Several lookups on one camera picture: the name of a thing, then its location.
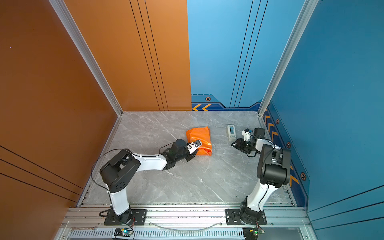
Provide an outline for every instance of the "orange wall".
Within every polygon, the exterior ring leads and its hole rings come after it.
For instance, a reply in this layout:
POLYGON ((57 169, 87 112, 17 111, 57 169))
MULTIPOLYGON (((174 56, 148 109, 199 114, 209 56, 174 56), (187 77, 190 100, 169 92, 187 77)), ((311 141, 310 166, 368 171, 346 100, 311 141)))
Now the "orange wall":
POLYGON ((190 110, 187 0, 65 0, 124 111, 190 110))
POLYGON ((1 239, 48 240, 117 116, 49 1, 0 1, 0 33, 1 239))

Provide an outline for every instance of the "blue wall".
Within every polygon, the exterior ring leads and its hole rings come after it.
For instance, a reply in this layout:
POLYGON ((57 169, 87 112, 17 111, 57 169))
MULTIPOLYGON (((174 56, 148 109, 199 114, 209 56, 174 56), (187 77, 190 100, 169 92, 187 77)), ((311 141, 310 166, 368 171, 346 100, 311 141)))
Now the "blue wall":
POLYGON ((382 236, 370 219, 384 216, 384 187, 360 193, 384 184, 383 43, 383 1, 319 1, 272 98, 309 175, 320 240, 382 236))
POLYGON ((213 95, 225 107, 260 101, 303 3, 188 0, 191 93, 213 95))

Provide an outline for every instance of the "black diagonal stripe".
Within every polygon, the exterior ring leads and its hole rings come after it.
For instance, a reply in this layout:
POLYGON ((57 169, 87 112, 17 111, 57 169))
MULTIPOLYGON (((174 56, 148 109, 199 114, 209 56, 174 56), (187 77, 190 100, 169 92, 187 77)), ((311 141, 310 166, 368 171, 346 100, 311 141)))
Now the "black diagonal stripe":
POLYGON ((353 197, 356 197, 356 196, 358 196, 358 195, 364 194, 364 193, 366 193, 366 192, 370 192, 370 191, 372 191, 372 190, 375 190, 375 189, 378 189, 378 188, 381 188, 381 187, 384 187, 384 185, 381 185, 381 186, 378 186, 378 187, 375 187, 375 188, 369 189, 369 190, 367 190, 367 191, 365 191, 365 192, 361 192, 361 193, 359 193, 359 194, 355 194, 355 195, 353 195, 353 196, 350 196, 350 197, 347 197, 347 198, 344 198, 344 199, 338 200, 338 201, 336 201, 336 202, 333 202, 333 203, 331 203, 331 204, 327 204, 327 205, 325 205, 325 206, 322 206, 322 207, 318 207, 318 208, 316 208, 316 209, 313 209, 313 210, 311 210, 311 211, 308 211, 308 212, 313 212, 313 211, 316 211, 316 210, 318 210, 318 209, 322 209, 323 207, 328 207, 329 205, 332 205, 332 204, 335 204, 335 203, 338 203, 338 202, 341 202, 341 201, 347 200, 347 199, 349 199, 349 198, 353 198, 353 197))
POLYGON ((377 219, 382 219, 382 218, 384 218, 384 217, 376 217, 376 218, 371 218, 371 219, 362 220, 362 221, 357 221, 357 222, 350 222, 350 223, 339 224, 339 225, 330 226, 330 227, 318 228, 318 229, 314 229, 314 230, 321 230, 321 229, 326 229, 326 228, 331 228, 331 227, 345 226, 345 225, 354 224, 354 223, 359 223, 359 222, 368 222, 368 221, 377 220, 377 219))
POLYGON ((159 111, 161 111, 161 110, 160 110, 160 105, 159 105, 159 100, 157 99, 157 95, 156 95, 156 91, 155 91, 155 85, 153 84, 151 71, 149 70, 149 65, 148 65, 147 57, 145 56, 145 51, 144 51, 143 42, 141 41, 141 36, 140 36, 140 32, 139 32, 139 27, 137 26, 135 13, 133 12, 133 7, 132 7, 132 2, 131 2, 131 0, 129 0, 129 3, 130 3, 130 5, 131 5, 133 18, 135 19, 136 28, 137 28, 137 33, 139 34, 139 38, 140 38, 140 42, 141 42, 141 47, 143 48, 143 53, 144 53, 145 61, 147 62, 148 72, 149 72, 149 76, 150 76, 150 78, 151 78, 152 87, 153 87, 153 92, 155 93, 155 97, 156 97, 156 101, 157 101, 157 106, 159 107, 159 111))
POLYGON ((240 59, 239 59, 239 64, 237 65, 237 71, 236 71, 236 76, 235 76, 235 83, 233 84, 232 96, 231 96, 231 101, 230 101, 230 103, 229 103, 229 107, 231 107, 231 104, 232 104, 232 98, 233 98, 233 92, 235 91, 236 78, 237 78, 237 73, 239 72, 239 66, 240 66, 241 55, 243 54, 243 48, 244 48, 244 42, 245 42, 245 36, 247 35, 248 24, 249 24, 249 18, 251 17, 251 12, 252 12, 252 5, 253 5, 253 0, 252 0, 252 4, 251 4, 251 9, 249 10, 249 16, 248 16, 247 27, 245 28, 245 34, 244 34, 244 40, 243 40, 243 46, 241 47, 240 59))
POLYGON ((246 83, 246 81, 247 81, 247 77, 248 77, 248 73, 249 73, 249 68, 251 67, 251 63, 252 63, 253 54, 255 53, 256 43, 257 43, 257 40, 259 39, 260 29, 262 28, 263 19, 264 19, 265 10, 266 10, 266 7, 267 7, 267 5, 268 5, 268 0, 267 0, 267 2, 266 2, 266 5, 265 5, 265 9, 264 9, 264 14, 263 14, 262 22, 260 23, 260 27, 259 27, 259 32, 257 33, 257 37, 256 37, 255 46, 253 47, 253 52, 252 52, 252 56, 251 56, 251 61, 249 62, 249 66, 248 66, 247 75, 245 76, 244 85, 243 85, 243 90, 241 91, 241 95, 240 95, 240 99, 239 99, 239 104, 237 105, 238 107, 240 106, 241 97, 243 96, 243 92, 244 92, 245 83, 246 83))
POLYGON ((37 188, 37 189, 40 189, 40 190, 43 190, 43 191, 45 191, 45 192, 49 192, 49 193, 52 193, 53 195, 56 195, 56 196, 62 197, 62 198, 64 198, 64 199, 67 199, 67 200, 69 200, 69 201, 72 201, 72 202, 75 202, 75 203, 77 203, 77 202, 76 202, 76 201, 74 201, 74 200, 71 200, 71 199, 68 199, 68 198, 66 198, 66 197, 60 196, 60 195, 58 195, 58 194, 56 194, 56 193, 53 193, 53 192, 47 191, 47 190, 45 190, 45 189, 42 189, 42 188, 36 187, 36 186, 34 186, 34 185, 32 185, 32 184, 29 184, 29 183, 23 182, 23 181, 21 181, 21 180, 18 180, 18 179, 14 178, 14 177, 11 177, 11 176, 8 176, 8 175, 5 175, 5 174, 3 174, 3 173, 0 173, 0 174, 1 174, 1 175, 3 175, 3 176, 6 176, 6 177, 12 178, 13 180, 16 180, 16 181, 19 181, 19 182, 25 183, 25 184, 27 184, 27 185, 29 185, 29 186, 35 187, 35 188, 37 188))
POLYGON ((66 180, 65 178, 63 178, 63 177, 60 177, 59 175, 57 175, 57 174, 55 174, 55 173, 53 173, 53 172, 49 171, 48 169, 45 169, 45 168, 43 168, 42 166, 40 166, 40 165, 38 165, 38 164, 36 164, 36 163, 34 163, 34 162, 32 162, 32 161, 30 161, 30 160, 26 159, 25 157, 22 157, 22 156, 20 156, 19 154, 15 153, 15 152, 12 152, 12 151, 11 151, 11 150, 9 150, 8 148, 5 148, 5 147, 3 147, 3 146, 1 146, 1 145, 0 145, 0 147, 2 147, 2 148, 4 148, 5 150, 7 150, 7 151, 9 151, 9 152, 11 152, 11 153, 13 153, 13 154, 15 154, 15 155, 16 155, 16 156, 18 156, 18 157, 21 157, 22 159, 24 159, 24 160, 26 160, 26 161, 28 161, 28 162, 30 162, 30 163, 32 163, 32 164, 34 164, 34 165, 36 165, 36 166, 40 167, 40 168, 42 168, 42 169, 46 170, 47 172, 49 172, 49 173, 52 173, 53 175, 55 175, 55 176, 57 176, 57 177, 59 177, 59 178, 61 178, 61 179, 65 180, 65 181, 67 181, 67 182, 69 182, 69 183, 72 183, 73 185, 75 185, 75 186, 77 186, 77 187, 79 187, 79 188, 83 189, 82 187, 80 187, 80 186, 78 186, 78 185, 74 184, 73 182, 70 182, 70 181, 66 180))
POLYGON ((236 98, 235 98, 235 103, 233 104, 233 106, 236 105, 237 96, 238 96, 238 94, 239 94, 239 89, 240 89, 240 85, 241 85, 241 79, 243 78, 243 73, 244 73, 245 64, 247 63, 247 57, 248 57, 249 47, 251 46, 251 42, 252 42, 253 31, 255 30, 255 25, 256 25, 257 16, 259 15, 260 3, 259 3, 259 8, 257 8, 257 13, 256 13, 256 18, 255 18, 255 23, 253 24, 253 29, 252 29, 251 39, 249 40, 248 50, 247 50, 247 54, 246 54, 246 56, 245 56, 245 61, 244 61, 244 66, 243 66, 243 71, 242 71, 242 73, 241 73, 241 77, 240 77, 239 88, 237 89, 237 94, 236 94, 236 98))
POLYGON ((78 193, 76 193, 76 192, 74 192, 74 191, 71 191, 71 190, 69 190, 69 189, 66 189, 65 187, 62 187, 62 186, 60 186, 60 185, 58 185, 58 184, 56 184, 56 183, 54 183, 54 182, 51 182, 51 181, 49 181, 49 180, 47 180, 47 179, 45 179, 45 178, 42 178, 42 177, 40 177, 40 176, 37 176, 36 174, 33 174, 33 173, 31 173, 31 172, 29 172, 29 171, 27 171, 27 170, 25 170, 25 169, 22 169, 21 167, 18 167, 18 166, 16 166, 16 165, 13 165, 13 164, 10 163, 10 162, 7 162, 7 161, 5 161, 5 160, 3 160, 3 159, 0 159, 0 161, 6 162, 6 163, 8 163, 9 165, 12 165, 12 166, 14 166, 14 167, 17 167, 18 169, 21 169, 21 170, 23 170, 23 171, 25 171, 25 172, 27 172, 27 173, 30 173, 30 174, 32 174, 32 175, 38 177, 38 178, 41 178, 41 179, 43 179, 43 180, 46 180, 47 182, 50 182, 50 183, 52 183, 52 184, 54 184, 54 185, 56 185, 56 186, 58 186, 58 187, 61 187, 61 188, 65 189, 65 190, 68 190, 68 191, 73 192, 74 194, 77 194, 77 195, 80 196, 80 194, 78 194, 78 193))
POLYGON ((149 46, 149 41, 148 41, 148 37, 147 37, 147 31, 145 30, 145 25, 144 25, 143 15, 141 14, 141 9, 140 9, 139 0, 137 0, 137 5, 139 6, 139 11, 140 11, 140 16, 141 16, 141 21, 142 21, 142 23, 143 23, 143 27, 144 27, 145 38, 147 38, 147 44, 148 44, 148 49, 149 49, 149 55, 151 56, 152 66, 153 66, 153 71, 155 72, 155 77, 156 77, 156 82, 157 82, 157 88, 159 89, 159 94, 160 94, 161 104, 163 105, 163 109, 165 110, 164 103, 163 103, 163 97, 161 96, 161 92, 160 92, 159 81, 157 80, 157 74, 156 74, 155 64, 153 63, 153 57, 152 57, 152 53, 151 53, 151 47, 149 46))
POLYGON ((356 208, 356 209, 351 209, 351 210, 348 210, 348 211, 345 211, 345 212, 340 212, 340 213, 333 214, 333 215, 330 215, 330 216, 326 216, 326 217, 318 218, 318 219, 315 219, 315 220, 311 220, 311 222, 313 222, 313 221, 317 221, 317 220, 320 220, 320 219, 325 219, 325 218, 327 218, 327 217, 333 217, 333 216, 336 216, 336 215, 339 215, 339 214, 344 214, 344 213, 346 213, 346 212, 351 212, 351 211, 355 211, 355 210, 359 210, 359 209, 364 209, 364 208, 366 208, 366 207, 371 207, 371 206, 375 206, 375 205, 382 204, 382 203, 384 203, 384 201, 383 201, 383 202, 377 202, 377 203, 375 203, 375 204, 370 204, 370 205, 367 205, 367 206, 364 206, 364 207, 358 207, 358 208, 356 208))
POLYGON ((165 97, 165 99, 166 99, 167 110, 169 111, 169 108, 168 108, 168 101, 167 101, 167 95, 166 95, 166 90, 164 89, 163 77, 162 77, 162 75, 161 75, 160 63, 159 63, 159 58, 158 58, 158 56, 157 56, 156 44, 155 44, 155 39, 154 39, 154 37, 153 37, 153 32, 152 32, 152 27, 151 27, 151 21, 149 20, 149 14, 148 14, 148 8, 147 8, 147 2, 146 2, 146 0, 144 0, 144 3, 145 3, 145 8, 146 8, 146 10, 147 10, 148 21, 149 21, 149 27, 150 27, 150 29, 151 29, 152 40, 153 40, 153 46, 155 47, 155 54, 156 54, 156 59, 157 59, 157 65, 159 66, 160 79, 161 79, 161 84, 162 84, 162 86, 163 86, 164 97, 165 97))

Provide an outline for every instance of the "gray marble surface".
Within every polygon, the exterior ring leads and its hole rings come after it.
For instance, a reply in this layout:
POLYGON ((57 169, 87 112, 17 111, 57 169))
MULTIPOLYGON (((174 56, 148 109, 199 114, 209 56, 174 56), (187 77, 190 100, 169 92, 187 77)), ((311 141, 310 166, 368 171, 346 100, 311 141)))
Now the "gray marble surface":
MULTIPOLYGON (((211 130, 212 156, 185 159, 167 171, 137 172, 126 187, 130 204, 240 203, 257 180, 258 157, 247 157, 232 147, 226 127, 234 124, 237 138, 245 128, 261 127, 253 111, 124 112, 111 149, 129 148, 140 154, 157 154, 176 139, 186 139, 194 127, 211 130)), ((103 164, 116 152, 106 155, 103 164)), ((102 183, 100 174, 96 182, 102 183)), ((290 204, 285 188, 275 191, 269 203, 290 204)), ((105 189, 92 184, 83 204, 110 203, 105 189)))

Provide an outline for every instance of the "orange package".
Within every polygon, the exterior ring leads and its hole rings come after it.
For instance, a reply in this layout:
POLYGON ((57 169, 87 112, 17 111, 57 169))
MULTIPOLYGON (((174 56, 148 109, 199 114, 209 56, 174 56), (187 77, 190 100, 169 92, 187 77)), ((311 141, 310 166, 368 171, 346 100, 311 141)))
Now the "orange package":
POLYGON ((212 156, 211 130, 208 127, 192 128, 186 134, 188 142, 200 140, 202 143, 196 155, 212 156))

